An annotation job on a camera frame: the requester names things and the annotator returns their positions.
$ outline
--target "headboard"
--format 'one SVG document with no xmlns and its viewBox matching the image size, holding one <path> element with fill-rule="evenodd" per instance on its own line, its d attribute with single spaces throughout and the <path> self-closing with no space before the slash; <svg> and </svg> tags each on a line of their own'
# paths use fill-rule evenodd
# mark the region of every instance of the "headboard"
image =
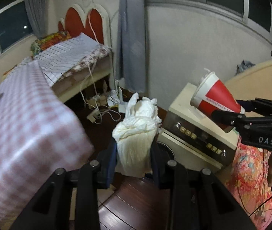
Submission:
<svg viewBox="0 0 272 230">
<path fill-rule="evenodd" d="M 67 10 L 65 20 L 61 18 L 58 22 L 58 30 L 66 30 L 72 37 L 76 37 L 83 32 L 95 40 L 90 28 L 89 16 L 98 42 L 111 47 L 108 13 L 99 4 L 91 4 L 86 8 L 85 12 L 78 4 L 73 4 Z"/>
</svg>

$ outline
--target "colorful pillow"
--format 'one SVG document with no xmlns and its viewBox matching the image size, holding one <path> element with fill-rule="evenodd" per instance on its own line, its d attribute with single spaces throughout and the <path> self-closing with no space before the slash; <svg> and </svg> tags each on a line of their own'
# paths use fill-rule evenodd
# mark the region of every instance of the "colorful pillow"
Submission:
<svg viewBox="0 0 272 230">
<path fill-rule="evenodd" d="M 41 53 L 42 51 L 48 49 L 50 46 L 53 46 L 59 42 L 66 41 L 68 39 L 71 39 L 68 31 L 58 31 L 53 34 L 49 34 L 46 37 L 39 38 L 31 45 L 32 56 Z"/>
</svg>

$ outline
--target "gray cloth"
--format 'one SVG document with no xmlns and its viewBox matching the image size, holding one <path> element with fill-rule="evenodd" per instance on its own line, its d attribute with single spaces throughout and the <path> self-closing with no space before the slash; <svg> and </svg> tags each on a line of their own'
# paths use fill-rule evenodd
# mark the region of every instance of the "gray cloth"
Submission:
<svg viewBox="0 0 272 230">
<path fill-rule="evenodd" d="M 146 91 L 145 0 L 120 0 L 116 79 L 122 77 L 129 91 Z"/>
<path fill-rule="evenodd" d="M 255 64 L 253 64 L 251 61 L 243 60 L 240 65 L 237 65 L 235 76 L 239 73 L 243 73 L 245 70 L 247 70 L 253 66 L 255 66 Z"/>
<path fill-rule="evenodd" d="M 24 0 L 26 13 L 37 38 L 47 34 L 46 0 Z"/>
</svg>

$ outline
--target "crumpled white tissue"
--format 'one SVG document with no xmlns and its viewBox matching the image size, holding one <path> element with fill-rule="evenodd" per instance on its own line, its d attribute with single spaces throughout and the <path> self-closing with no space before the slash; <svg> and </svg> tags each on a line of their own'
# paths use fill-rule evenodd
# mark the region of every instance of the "crumpled white tissue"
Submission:
<svg viewBox="0 0 272 230">
<path fill-rule="evenodd" d="M 143 177 L 152 171 L 150 148 L 162 120 L 157 115 L 157 99 L 143 97 L 137 102 L 138 98 L 138 93 L 133 94 L 126 107 L 126 116 L 112 136 L 118 146 L 116 172 Z"/>
</svg>

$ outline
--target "checkered tablecloth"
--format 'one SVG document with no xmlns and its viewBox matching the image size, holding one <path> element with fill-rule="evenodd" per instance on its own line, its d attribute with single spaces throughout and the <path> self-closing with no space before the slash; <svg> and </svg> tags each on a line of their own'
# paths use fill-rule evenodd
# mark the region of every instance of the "checkered tablecloth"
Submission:
<svg viewBox="0 0 272 230">
<path fill-rule="evenodd" d="M 93 151 L 77 116 L 54 95 L 38 63 L 0 84 L 0 225 L 18 215 L 58 167 Z"/>
</svg>

